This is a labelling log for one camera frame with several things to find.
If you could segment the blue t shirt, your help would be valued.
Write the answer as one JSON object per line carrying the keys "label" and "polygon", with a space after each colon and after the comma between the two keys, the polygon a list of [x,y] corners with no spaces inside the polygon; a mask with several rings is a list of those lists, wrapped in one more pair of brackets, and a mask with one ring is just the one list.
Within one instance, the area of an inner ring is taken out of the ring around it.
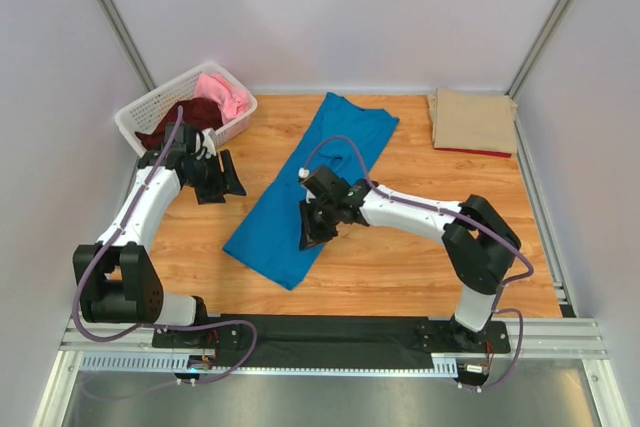
{"label": "blue t shirt", "polygon": [[371,169],[398,124],[399,119],[385,109],[361,108],[328,93],[301,141],[223,251],[280,286],[294,289],[323,250],[321,246],[299,248],[299,202],[305,197],[298,183],[299,169],[325,165],[354,183],[363,177],[357,156]]}

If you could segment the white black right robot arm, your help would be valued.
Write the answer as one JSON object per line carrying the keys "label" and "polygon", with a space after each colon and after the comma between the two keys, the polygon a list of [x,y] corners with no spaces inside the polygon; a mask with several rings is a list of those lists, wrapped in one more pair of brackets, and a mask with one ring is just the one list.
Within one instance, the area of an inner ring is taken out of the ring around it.
{"label": "white black right robot arm", "polygon": [[521,248],[518,236],[485,198],[436,201],[367,179],[350,184],[324,165],[300,169],[298,180],[306,190],[299,203],[302,250],[331,241],[341,224],[393,228],[434,241],[443,246],[462,283],[454,326],[469,333],[484,330]]}

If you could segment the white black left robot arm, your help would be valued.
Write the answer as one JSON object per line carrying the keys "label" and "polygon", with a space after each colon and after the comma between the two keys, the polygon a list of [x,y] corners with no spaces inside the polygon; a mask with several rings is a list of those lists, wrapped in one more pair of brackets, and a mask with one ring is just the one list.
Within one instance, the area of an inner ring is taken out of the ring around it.
{"label": "white black left robot arm", "polygon": [[111,225],[73,254],[72,318],[78,327],[128,323],[182,329],[205,320],[203,299],[166,290],[150,258],[160,223],[185,187],[200,204],[246,193],[229,150],[217,149],[191,124],[172,123],[159,148],[139,158],[133,188]]}

